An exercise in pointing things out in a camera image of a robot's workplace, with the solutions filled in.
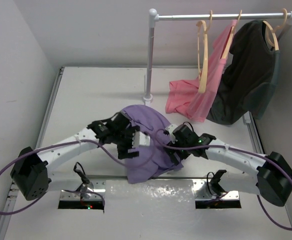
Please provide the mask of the purple t shirt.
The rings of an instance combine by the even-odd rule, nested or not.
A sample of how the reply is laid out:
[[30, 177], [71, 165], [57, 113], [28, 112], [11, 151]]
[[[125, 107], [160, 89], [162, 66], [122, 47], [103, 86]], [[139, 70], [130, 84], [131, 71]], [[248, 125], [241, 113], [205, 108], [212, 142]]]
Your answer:
[[130, 124], [140, 128], [140, 132], [146, 134], [140, 140], [146, 140], [148, 145], [139, 145], [134, 149], [139, 152], [139, 156], [126, 158], [124, 163], [126, 168], [127, 181], [130, 184], [138, 184], [148, 181], [153, 177], [158, 177], [169, 171], [179, 171], [184, 166], [182, 163], [174, 165], [169, 155], [165, 152], [160, 143], [168, 145], [170, 136], [162, 132], [155, 134], [159, 129], [165, 129], [171, 123], [155, 109], [141, 104], [129, 105], [121, 110], [127, 117]]

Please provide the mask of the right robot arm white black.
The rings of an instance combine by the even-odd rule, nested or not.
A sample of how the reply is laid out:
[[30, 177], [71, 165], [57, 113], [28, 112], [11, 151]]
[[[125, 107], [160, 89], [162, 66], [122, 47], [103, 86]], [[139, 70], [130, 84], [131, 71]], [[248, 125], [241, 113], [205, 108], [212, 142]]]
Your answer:
[[185, 124], [171, 124], [164, 134], [171, 138], [165, 151], [174, 165], [193, 155], [224, 163], [241, 172], [235, 174], [220, 169], [214, 173], [206, 187], [210, 196], [238, 191], [261, 196], [277, 207], [286, 204], [292, 192], [292, 168], [281, 154], [246, 152], [213, 135], [197, 135]]

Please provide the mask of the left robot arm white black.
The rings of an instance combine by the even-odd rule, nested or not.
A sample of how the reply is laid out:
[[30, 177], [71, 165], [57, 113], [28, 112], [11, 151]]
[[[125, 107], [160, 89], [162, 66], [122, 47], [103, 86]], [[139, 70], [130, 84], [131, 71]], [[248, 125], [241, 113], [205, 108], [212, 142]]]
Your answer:
[[133, 125], [123, 113], [96, 120], [78, 133], [66, 138], [50, 148], [33, 150], [24, 148], [10, 173], [27, 201], [42, 197], [48, 191], [76, 191], [81, 185], [89, 185], [86, 174], [75, 168], [71, 174], [57, 174], [55, 171], [67, 161], [106, 144], [117, 146], [118, 158], [132, 159], [139, 156], [144, 135], [140, 127]]

